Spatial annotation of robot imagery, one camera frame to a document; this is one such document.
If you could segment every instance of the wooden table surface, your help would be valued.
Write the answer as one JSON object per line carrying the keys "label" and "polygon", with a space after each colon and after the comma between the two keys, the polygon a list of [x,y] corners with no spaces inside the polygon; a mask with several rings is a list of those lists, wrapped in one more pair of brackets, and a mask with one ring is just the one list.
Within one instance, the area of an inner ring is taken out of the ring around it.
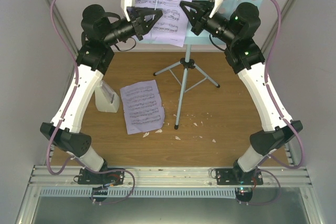
{"label": "wooden table surface", "polygon": [[[127,135],[122,103],[117,113],[98,112],[92,96],[85,112],[81,132],[92,137],[92,147],[116,166],[232,166],[248,149],[249,136],[261,130],[256,107],[243,83],[225,60],[223,53],[192,53],[199,67],[220,84],[206,80],[185,93],[180,127],[174,129],[180,85],[169,71],[159,71],[184,57],[181,52],[116,53],[103,77],[120,95],[120,88],[155,79],[165,109],[162,133]],[[173,72],[182,80],[183,67]],[[189,70],[187,88],[203,79]],[[275,155],[287,162],[283,149]],[[52,165],[61,165],[68,155],[56,149]],[[265,166],[278,166],[273,160]]]}

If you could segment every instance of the cable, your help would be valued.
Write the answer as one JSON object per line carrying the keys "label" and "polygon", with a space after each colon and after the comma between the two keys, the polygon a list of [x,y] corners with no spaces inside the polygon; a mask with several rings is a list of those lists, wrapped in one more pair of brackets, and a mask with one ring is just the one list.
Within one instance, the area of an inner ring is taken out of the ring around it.
{"label": "cable", "polygon": [[[63,122],[63,119],[69,106],[70,106],[70,103],[71,101],[73,100],[74,96],[75,96],[75,93],[76,93],[76,90],[77,90],[77,84],[78,84],[78,80],[79,80],[79,73],[78,73],[78,66],[77,66],[77,63],[76,63],[76,57],[75,55],[72,53],[71,49],[69,48],[69,46],[67,45],[67,43],[65,42],[65,40],[63,39],[62,35],[60,34],[60,32],[58,31],[57,27],[56,27],[56,24],[55,24],[55,20],[54,20],[54,12],[53,12],[53,9],[54,9],[54,5],[55,5],[55,2],[56,0],[52,0],[51,2],[51,5],[50,5],[50,17],[51,17],[51,23],[52,23],[52,26],[54,27],[54,30],[56,32],[56,34],[59,36],[59,38],[61,39],[61,41],[63,42],[64,46],[66,47],[66,49],[68,50],[68,52],[70,53],[71,55],[71,58],[72,58],[72,63],[73,63],[73,66],[75,68],[75,86],[74,86],[74,89],[72,90],[72,93],[70,95],[70,98],[63,110],[63,113],[61,114],[61,119],[58,121],[57,123],[57,126],[55,127],[51,137],[50,137],[50,140],[49,140],[49,144],[48,144],[48,149],[47,149],[47,169],[48,171],[52,174],[52,175],[59,175],[60,173],[63,172],[64,168],[66,167],[66,165],[68,164],[68,162],[71,160],[71,159],[76,159],[77,162],[83,166],[85,166],[77,157],[72,157],[72,156],[69,156],[66,161],[64,162],[64,164],[62,165],[62,168],[58,171],[58,172],[54,172],[51,167],[50,167],[50,160],[49,160],[49,156],[50,156],[50,148],[51,148],[51,145],[54,141],[54,138],[56,136],[56,133],[58,132],[62,122]],[[89,167],[85,167],[85,169],[87,169],[88,171],[92,172],[92,173],[95,173],[95,174],[106,174],[106,173],[111,173],[111,172],[125,172],[125,173],[128,173],[131,175],[132,179],[133,179],[133,186],[132,186],[132,189],[131,191],[122,199],[120,200],[117,200],[117,201],[113,201],[113,202],[109,202],[109,203],[104,203],[102,204],[101,202],[99,203],[100,205],[107,205],[107,204],[115,204],[115,203],[118,203],[118,202],[121,202],[123,200],[126,200],[127,198],[129,198],[132,193],[134,192],[134,188],[135,188],[135,178],[134,178],[134,175],[129,172],[128,170],[124,170],[124,169],[114,169],[114,170],[108,170],[108,171],[105,171],[105,172],[96,172],[92,169],[90,169]]]}
{"label": "cable", "polygon": [[213,176],[212,176],[212,172],[213,172],[214,170],[216,170],[216,168],[211,169],[210,172],[209,172],[209,175],[210,175],[211,178],[213,178],[213,179],[217,179],[216,177],[213,177]]}
{"label": "cable", "polygon": [[130,49],[127,49],[127,50],[120,50],[120,48],[119,48],[117,45],[114,45],[114,46],[116,47],[116,49],[117,49],[119,52],[127,52],[127,51],[129,51],[129,50],[132,50],[134,47],[136,47],[136,43],[137,43],[137,41],[136,41],[133,37],[131,37],[131,39],[134,40],[134,45],[133,45],[133,47],[131,47]]}
{"label": "cable", "polygon": [[210,39],[210,42],[211,42],[212,45],[214,45],[214,46],[215,46],[217,49],[219,49],[220,51],[225,52],[225,50],[224,50],[223,48],[220,48],[219,46],[217,46],[217,45],[212,41],[212,39],[211,39],[211,34],[209,34],[209,39]]}
{"label": "cable", "polygon": [[56,133],[58,132],[62,122],[63,122],[63,118],[70,106],[70,103],[72,101],[72,99],[74,98],[75,96],[75,93],[76,93],[76,90],[77,90],[77,85],[78,85],[78,80],[79,80],[79,73],[78,73],[78,66],[77,66],[77,63],[76,63],[76,57],[75,55],[72,53],[70,47],[67,45],[67,43],[65,42],[65,40],[63,39],[62,35],[60,34],[60,32],[58,31],[57,29],[57,26],[55,24],[55,19],[54,19],[54,5],[55,5],[55,2],[56,0],[52,0],[51,1],[51,4],[50,4],[50,18],[51,18],[51,23],[52,23],[52,26],[56,32],[56,34],[58,35],[58,37],[61,39],[62,43],[64,44],[65,48],[67,49],[67,51],[70,53],[71,55],[71,58],[72,58],[72,63],[73,63],[73,66],[75,68],[75,86],[74,86],[74,89],[72,90],[72,93],[70,95],[70,98],[68,100],[68,102],[66,103],[65,107],[64,107],[64,110],[61,114],[61,119],[58,121],[57,123],[57,126],[55,127],[51,137],[50,137],[50,140],[49,140],[49,144],[48,144],[48,148],[47,148],[47,154],[46,154],[46,163],[47,163],[47,169],[48,171],[50,172],[50,174],[52,175],[59,175],[63,172],[64,168],[66,167],[66,165],[68,164],[68,162],[70,161],[70,159],[72,159],[72,157],[69,157],[66,159],[66,161],[64,162],[64,164],[62,165],[61,169],[58,171],[58,172],[54,172],[51,167],[50,167],[50,160],[49,160],[49,156],[50,156],[50,148],[52,146],[52,143],[54,142],[54,139],[55,139],[55,136],[56,136]]}
{"label": "cable", "polygon": [[257,187],[257,180],[255,177],[252,177],[252,180],[253,180],[253,184],[254,184],[254,187],[252,188],[252,191],[254,191],[254,189],[256,189]]}
{"label": "cable", "polygon": [[271,173],[271,172],[269,172],[269,171],[267,171],[267,170],[264,170],[264,169],[259,169],[258,171],[259,171],[259,172],[268,173],[269,175],[271,175],[271,176],[275,179],[275,181],[277,182],[277,184],[278,184],[278,186],[279,186],[279,190],[278,190],[277,196],[276,196],[274,199],[270,200],[270,201],[267,201],[267,202],[261,202],[261,203],[253,203],[253,202],[252,202],[252,203],[248,203],[248,202],[240,201],[240,200],[238,200],[238,199],[236,198],[236,200],[239,202],[239,204],[241,204],[241,203],[245,203],[247,206],[248,206],[248,205],[250,205],[250,206],[265,206],[265,205],[268,205],[268,204],[272,204],[272,203],[274,203],[274,202],[277,202],[277,201],[279,200],[279,198],[280,198],[280,196],[281,196],[281,185],[280,185],[280,182],[279,182],[279,180],[277,179],[277,177],[276,177],[273,173]]}
{"label": "cable", "polygon": [[[121,198],[121,199],[119,199],[119,200],[116,200],[116,201],[99,202],[99,205],[100,205],[100,206],[101,206],[101,205],[111,205],[111,204],[116,204],[116,203],[122,202],[122,201],[128,199],[128,198],[133,194],[133,192],[134,192],[134,188],[135,188],[135,177],[134,177],[134,175],[133,175],[130,171],[128,171],[128,170],[125,170],[125,169],[113,169],[113,170],[106,170],[105,172],[96,172],[96,171],[91,170],[91,169],[88,168],[88,167],[85,167],[85,169],[87,169],[88,171],[90,171],[90,172],[92,172],[92,173],[96,173],[96,174],[106,174],[106,173],[113,173],[113,172],[125,172],[125,173],[128,173],[129,175],[131,175],[131,177],[132,177],[132,179],[133,179],[133,185],[132,185],[132,188],[131,188],[131,190],[129,191],[129,193],[128,193],[125,197],[123,197],[123,198]],[[94,198],[93,198],[93,195],[94,195],[94,191],[92,191],[92,194],[91,194],[91,200],[92,200],[92,203],[95,204],[95,200],[94,200]]]}
{"label": "cable", "polygon": [[265,86],[266,86],[266,89],[268,91],[268,94],[276,108],[276,110],[278,111],[281,119],[287,124],[287,126],[292,130],[293,134],[295,135],[295,137],[297,138],[298,142],[299,142],[299,145],[300,145],[300,149],[301,149],[301,160],[299,162],[298,165],[295,165],[295,166],[289,166],[289,165],[286,165],[285,163],[281,162],[279,159],[277,159],[276,157],[274,157],[273,155],[270,155],[270,157],[272,157],[276,162],[278,162],[280,165],[284,166],[285,168],[287,169],[298,169],[300,168],[304,163],[305,163],[305,160],[306,160],[306,153],[305,153],[305,149],[303,148],[303,143],[302,143],[302,139],[299,135],[299,133],[295,130],[295,128],[284,118],[284,114],[282,113],[277,101],[275,100],[275,97],[268,85],[268,74],[269,74],[269,65],[270,65],[270,62],[271,62],[271,59],[273,58],[273,51],[274,51],[274,48],[275,48],[275,45],[276,43],[278,42],[278,39],[279,39],[279,35],[280,35],[280,27],[281,27],[281,9],[280,9],[280,6],[279,4],[277,3],[276,0],[271,0],[272,3],[274,4],[276,10],[277,10],[277,14],[278,14],[278,28],[277,28],[277,33],[276,33],[276,36],[274,38],[274,41],[273,41],[273,44],[271,46],[271,49],[269,51],[269,54],[268,54],[268,57],[267,57],[267,60],[266,60],[266,64],[265,64],[265,73],[264,73],[264,80],[265,80]]}

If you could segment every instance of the white container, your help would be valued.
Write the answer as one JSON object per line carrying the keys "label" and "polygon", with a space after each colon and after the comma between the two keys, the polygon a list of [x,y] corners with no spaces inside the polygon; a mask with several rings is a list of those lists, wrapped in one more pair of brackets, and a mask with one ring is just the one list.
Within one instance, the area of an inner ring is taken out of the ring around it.
{"label": "white container", "polygon": [[94,92],[97,110],[113,113],[118,111],[120,104],[119,96],[106,82],[100,81]]}

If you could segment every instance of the metal grate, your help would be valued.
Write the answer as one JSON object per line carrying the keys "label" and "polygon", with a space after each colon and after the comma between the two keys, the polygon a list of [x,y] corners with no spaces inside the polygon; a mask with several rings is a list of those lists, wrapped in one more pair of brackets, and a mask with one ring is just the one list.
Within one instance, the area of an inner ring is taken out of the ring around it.
{"label": "metal grate", "polygon": [[[41,190],[43,197],[89,197],[90,187],[45,187]],[[124,197],[130,188],[109,188],[107,195],[97,197]],[[134,198],[235,198],[234,188],[136,188]]]}

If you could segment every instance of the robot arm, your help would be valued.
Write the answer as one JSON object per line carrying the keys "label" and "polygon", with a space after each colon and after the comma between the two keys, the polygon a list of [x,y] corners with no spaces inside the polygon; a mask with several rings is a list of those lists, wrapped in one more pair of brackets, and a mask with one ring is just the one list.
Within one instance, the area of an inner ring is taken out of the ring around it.
{"label": "robot arm", "polygon": [[[255,5],[241,3],[229,20],[219,13],[213,14],[214,10],[218,10],[218,4],[215,1],[181,1],[180,7],[190,21],[191,31],[194,34],[199,35],[206,30],[213,37],[225,42],[226,60],[246,86],[258,110],[263,126],[262,131],[250,136],[250,147],[234,162],[232,170],[236,183],[242,185],[251,180],[255,168],[267,155],[294,137],[283,120],[290,122],[297,132],[302,130],[302,124],[300,121],[292,120],[270,79],[265,83],[265,59],[252,39],[260,25],[259,11]],[[279,117],[266,85],[269,85],[274,99],[282,109],[283,118]]]}
{"label": "robot arm", "polygon": [[[68,154],[77,157],[85,166],[98,172],[107,169],[107,163],[91,147],[91,137],[80,132],[82,119],[89,100],[105,75],[114,52],[111,46],[137,36],[139,40],[147,34],[163,15],[160,9],[131,7],[134,0],[122,0],[122,9],[127,14],[121,19],[114,13],[106,13],[100,5],[90,5],[83,11],[81,26],[82,47],[78,52],[77,64],[79,82],[75,77],[66,97],[50,123],[42,123],[40,131],[48,139],[61,119],[63,122],[54,138],[54,145]],[[146,16],[154,16],[146,21]],[[108,17],[118,20],[110,23]],[[64,118],[61,118],[73,88],[75,95]]]}

